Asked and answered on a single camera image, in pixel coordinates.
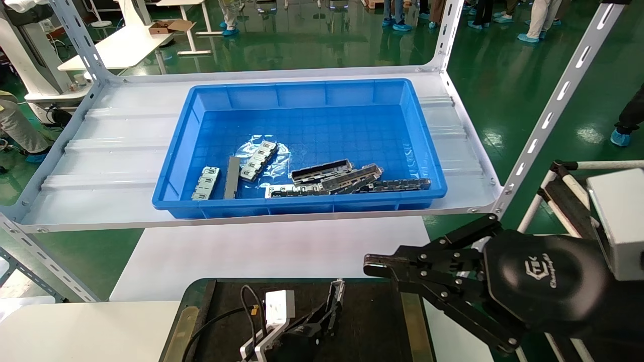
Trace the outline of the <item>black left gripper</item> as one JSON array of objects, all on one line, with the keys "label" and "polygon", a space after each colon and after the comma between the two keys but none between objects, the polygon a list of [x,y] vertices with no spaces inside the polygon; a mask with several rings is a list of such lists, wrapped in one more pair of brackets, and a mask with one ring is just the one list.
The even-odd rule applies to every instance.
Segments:
[{"label": "black left gripper", "polygon": [[296,329],[280,335],[274,348],[274,361],[313,361],[324,342],[330,323],[330,337],[341,327],[342,314],[334,314],[329,322],[331,308],[322,304],[298,322]]}]

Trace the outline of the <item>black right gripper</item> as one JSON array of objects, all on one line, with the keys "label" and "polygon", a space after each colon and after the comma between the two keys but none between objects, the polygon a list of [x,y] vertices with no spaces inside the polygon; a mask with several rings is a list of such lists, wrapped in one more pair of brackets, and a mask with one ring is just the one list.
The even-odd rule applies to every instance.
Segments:
[{"label": "black right gripper", "polygon": [[[418,294],[499,353],[515,353],[525,326],[587,334],[600,325],[616,280],[598,243],[502,230],[497,216],[484,215],[422,246],[369,253],[364,273]],[[482,270],[483,252],[473,245],[486,238],[491,238],[485,244],[488,291],[500,307],[483,293],[481,282],[458,285],[448,273]]]}]

